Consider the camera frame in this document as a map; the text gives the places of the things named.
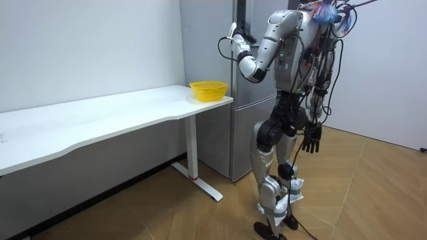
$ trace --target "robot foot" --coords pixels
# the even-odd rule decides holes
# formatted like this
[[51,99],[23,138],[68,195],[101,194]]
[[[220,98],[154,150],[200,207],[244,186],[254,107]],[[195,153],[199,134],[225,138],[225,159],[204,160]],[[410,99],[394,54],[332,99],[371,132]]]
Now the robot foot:
[[258,233],[259,236],[261,236],[265,240],[287,240],[287,238],[282,234],[280,234],[278,238],[274,237],[270,227],[260,222],[256,222],[254,224],[254,230],[256,233]]
[[291,230],[295,231],[298,229],[298,221],[293,215],[286,216],[282,223],[286,224],[286,226],[288,226]]

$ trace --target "table foot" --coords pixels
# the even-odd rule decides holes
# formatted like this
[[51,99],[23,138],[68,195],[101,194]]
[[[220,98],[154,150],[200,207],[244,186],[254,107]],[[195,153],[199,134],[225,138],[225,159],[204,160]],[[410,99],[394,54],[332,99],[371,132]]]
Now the table foot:
[[[188,176],[188,170],[179,163],[172,163],[172,167],[180,171],[182,174],[184,174],[186,177]],[[211,195],[212,199],[215,201],[220,201],[222,199],[222,194],[219,191],[216,191],[213,187],[211,187],[209,184],[207,184],[205,181],[201,180],[199,177],[196,180],[190,179],[193,183],[195,183],[197,186],[202,188],[207,194]]]

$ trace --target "white wall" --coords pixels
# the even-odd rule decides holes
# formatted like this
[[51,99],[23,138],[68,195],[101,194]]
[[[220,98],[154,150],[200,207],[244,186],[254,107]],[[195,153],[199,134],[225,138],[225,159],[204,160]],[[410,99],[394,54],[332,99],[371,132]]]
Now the white wall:
[[[185,84],[179,1],[0,1],[0,112],[173,84]],[[184,152],[170,121],[8,174],[0,239]]]
[[427,147],[423,4],[383,0],[357,8],[326,125],[413,149]]
[[0,1],[0,112],[184,81],[179,1]]

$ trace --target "yellow bowl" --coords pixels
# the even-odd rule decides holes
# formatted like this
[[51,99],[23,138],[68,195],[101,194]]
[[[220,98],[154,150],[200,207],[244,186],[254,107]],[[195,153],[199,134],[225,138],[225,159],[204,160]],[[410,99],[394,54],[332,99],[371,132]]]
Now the yellow bowl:
[[199,101],[219,101],[226,95],[228,85],[219,81],[200,81],[190,83],[195,98]]

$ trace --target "robot leg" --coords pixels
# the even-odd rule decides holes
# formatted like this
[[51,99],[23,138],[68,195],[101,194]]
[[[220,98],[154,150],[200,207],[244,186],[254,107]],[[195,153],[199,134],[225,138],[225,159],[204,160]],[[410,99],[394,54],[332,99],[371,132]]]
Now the robot leg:
[[[285,165],[288,164],[289,166],[292,166],[292,152],[294,151],[294,147],[296,144],[296,136],[288,136],[284,135],[280,142],[276,145],[276,154],[278,156],[278,165]],[[297,165],[294,165],[294,174],[293,176],[296,178],[298,176],[298,167]],[[280,178],[280,181],[282,182],[283,186],[289,187],[289,181]]]
[[[289,179],[296,179],[298,177],[298,166],[294,165],[293,170],[290,170],[292,168],[292,151],[295,148],[296,144],[296,136],[288,136],[284,135],[282,139],[280,139],[280,142],[276,145],[276,152],[278,157],[278,164],[279,164],[279,171],[286,173],[279,174],[280,181],[282,182],[282,185],[285,187],[285,193],[289,193]],[[291,215],[292,212],[292,204],[288,205],[287,209],[287,216],[283,220],[283,223],[286,224],[290,229],[297,230],[298,229],[298,222],[296,221],[296,218]]]
[[263,124],[262,122],[257,123],[254,128],[250,158],[260,197],[258,210],[266,217],[268,225],[255,223],[254,229],[264,239],[285,240],[286,238],[281,234],[280,223],[286,218],[288,195],[281,196],[282,188],[278,178],[270,176],[274,155],[273,147],[266,151],[265,148],[261,150],[257,146],[259,130]]

